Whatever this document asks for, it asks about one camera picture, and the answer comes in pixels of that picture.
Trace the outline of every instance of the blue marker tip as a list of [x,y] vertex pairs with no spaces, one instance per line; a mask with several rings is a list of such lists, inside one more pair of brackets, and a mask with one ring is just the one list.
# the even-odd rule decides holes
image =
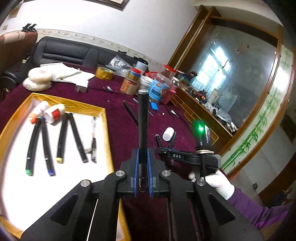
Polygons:
[[55,176],[54,171],[48,171],[48,174],[49,174],[50,176]]

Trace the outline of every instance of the yellow tape roll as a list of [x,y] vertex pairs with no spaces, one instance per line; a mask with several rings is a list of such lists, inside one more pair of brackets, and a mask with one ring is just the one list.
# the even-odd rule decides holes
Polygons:
[[96,77],[102,80],[111,80],[113,77],[114,71],[103,68],[103,67],[98,67],[96,70]]

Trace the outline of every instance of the hand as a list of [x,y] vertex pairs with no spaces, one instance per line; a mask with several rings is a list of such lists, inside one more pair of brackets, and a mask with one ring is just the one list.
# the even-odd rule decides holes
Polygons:
[[[188,177],[192,182],[196,181],[194,172],[191,172]],[[215,174],[206,176],[205,181],[226,200],[231,198],[234,193],[234,186],[220,170],[217,170]]]

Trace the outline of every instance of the purple sleeve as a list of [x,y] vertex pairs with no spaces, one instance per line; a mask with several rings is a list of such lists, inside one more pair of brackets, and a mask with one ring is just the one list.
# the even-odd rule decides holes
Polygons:
[[235,188],[234,193],[231,198],[228,199],[228,202],[258,229],[282,221],[286,217],[290,208],[289,205],[272,207],[270,209],[262,207],[250,200],[250,198],[242,193],[239,188]]

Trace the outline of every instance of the green led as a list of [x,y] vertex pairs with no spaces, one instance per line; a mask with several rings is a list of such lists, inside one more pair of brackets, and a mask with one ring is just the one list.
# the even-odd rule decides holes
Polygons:
[[203,132],[204,128],[203,128],[202,126],[198,126],[198,130],[199,130],[200,132]]
[[32,172],[30,170],[26,170],[26,173],[29,175],[29,176],[32,176]]

